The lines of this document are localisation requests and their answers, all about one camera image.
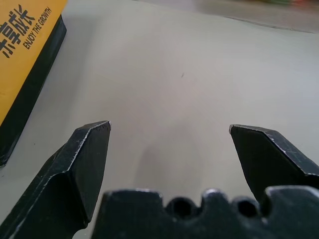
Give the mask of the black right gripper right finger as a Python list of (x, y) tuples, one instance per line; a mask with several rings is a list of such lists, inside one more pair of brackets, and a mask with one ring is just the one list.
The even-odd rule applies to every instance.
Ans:
[(235, 145), (246, 182), (260, 201), (272, 186), (302, 185), (319, 189), (319, 166), (276, 130), (232, 124)]

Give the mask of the yellow and black box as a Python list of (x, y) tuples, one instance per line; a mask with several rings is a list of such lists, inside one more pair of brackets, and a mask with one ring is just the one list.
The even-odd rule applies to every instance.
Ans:
[(0, 0), (0, 168), (28, 121), (66, 35), (68, 0)]

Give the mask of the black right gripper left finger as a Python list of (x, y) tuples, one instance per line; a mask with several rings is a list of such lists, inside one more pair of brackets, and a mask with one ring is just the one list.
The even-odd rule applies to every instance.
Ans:
[(0, 225), (0, 239), (72, 239), (87, 228), (104, 177), (110, 131), (107, 120), (74, 130)]

